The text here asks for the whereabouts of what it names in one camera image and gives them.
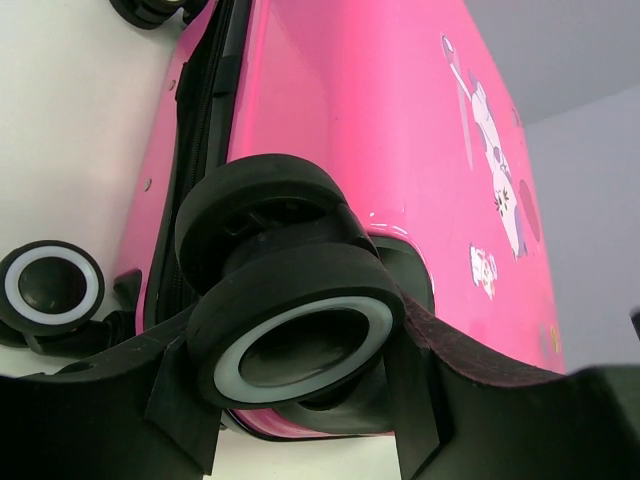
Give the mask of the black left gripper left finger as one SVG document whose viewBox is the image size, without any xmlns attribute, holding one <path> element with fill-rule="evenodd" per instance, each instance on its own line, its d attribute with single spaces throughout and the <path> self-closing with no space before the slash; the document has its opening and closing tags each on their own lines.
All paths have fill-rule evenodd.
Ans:
<svg viewBox="0 0 640 480">
<path fill-rule="evenodd" d="M 190 313 L 55 374 L 1 379 L 4 479 L 201 479 L 221 411 L 199 395 Z"/>
</svg>

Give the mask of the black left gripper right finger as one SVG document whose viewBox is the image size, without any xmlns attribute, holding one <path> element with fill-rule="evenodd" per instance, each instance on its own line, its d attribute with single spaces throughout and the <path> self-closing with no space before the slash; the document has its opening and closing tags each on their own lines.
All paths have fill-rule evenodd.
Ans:
<svg viewBox="0 0 640 480">
<path fill-rule="evenodd" d="M 638 477 L 637 367 L 560 375 L 405 305 L 384 357 L 403 478 Z"/>
</svg>

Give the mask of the pink kids suitcase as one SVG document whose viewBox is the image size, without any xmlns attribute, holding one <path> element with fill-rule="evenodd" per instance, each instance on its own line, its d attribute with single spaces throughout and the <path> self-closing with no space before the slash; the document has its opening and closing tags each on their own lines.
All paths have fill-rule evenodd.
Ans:
<svg viewBox="0 0 640 480">
<path fill-rule="evenodd" d="M 181 14 L 119 249 L 122 309 L 79 247 L 1 264 L 1 342 L 79 359 L 178 314 L 258 232 L 352 212 L 400 288 L 480 343 L 564 359 L 526 139 L 460 1 L 117 1 Z"/>
</svg>

